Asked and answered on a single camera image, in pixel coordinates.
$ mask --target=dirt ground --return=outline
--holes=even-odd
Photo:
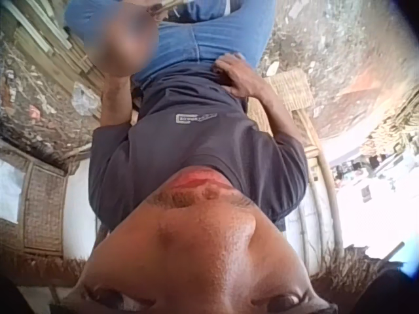
[[[90,142],[98,123],[80,116],[70,97],[12,41],[2,42],[0,132],[23,151],[59,166],[65,154]],[[372,131],[386,108],[402,102],[419,73],[417,43],[389,0],[278,0],[259,72],[264,75],[273,61],[279,61],[279,71],[300,67],[307,73],[316,102],[310,114],[326,140],[376,115]]]
[[[280,71],[307,73],[321,139],[348,131],[379,107],[399,105],[419,81],[416,39],[390,1],[278,1],[260,72],[273,61]]]

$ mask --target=man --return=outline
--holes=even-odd
[[[93,53],[112,73],[89,182],[92,208],[112,232],[64,302],[76,313],[336,313],[273,224],[304,197],[308,171],[290,114],[253,70],[276,1],[244,0],[232,14],[232,3],[218,1],[202,21],[214,2],[179,10],[194,24],[163,22],[148,65],[152,23],[126,34],[141,15],[135,7],[73,0],[68,8],[70,28],[88,46],[100,38],[107,52]],[[113,13],[94,17],[105,37],[91,33],[98,11]],[[139,66],[132,80],[143,101],[131,126],[128,72]],[[247,97],[263,104],[274,138],[246,116]]]

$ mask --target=window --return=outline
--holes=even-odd
[[[0,159],[0,218],[18,223],[25,173]]]

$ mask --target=chest logo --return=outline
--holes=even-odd
[[[192,122],[203,122],[218,116],[217,113],[208,113],[203,115],[198,114],[183,114],[178,113],[176,115],[176,123],[177,124],[191,124]]]

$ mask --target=hand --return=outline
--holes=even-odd
[[[162,7],[162,0],[123,0],[125,3],[132,3],[147,8],[147,12],[159,24],[168,17],[168,11],[163,11],[160,14],[155,14],[155,11]]]
[[[225,72],[232,86],[223,86],[237,98],[254,97],[259,99],[269,84],[264,81],[239,54],[225,54],[215,61],[216,71]]]

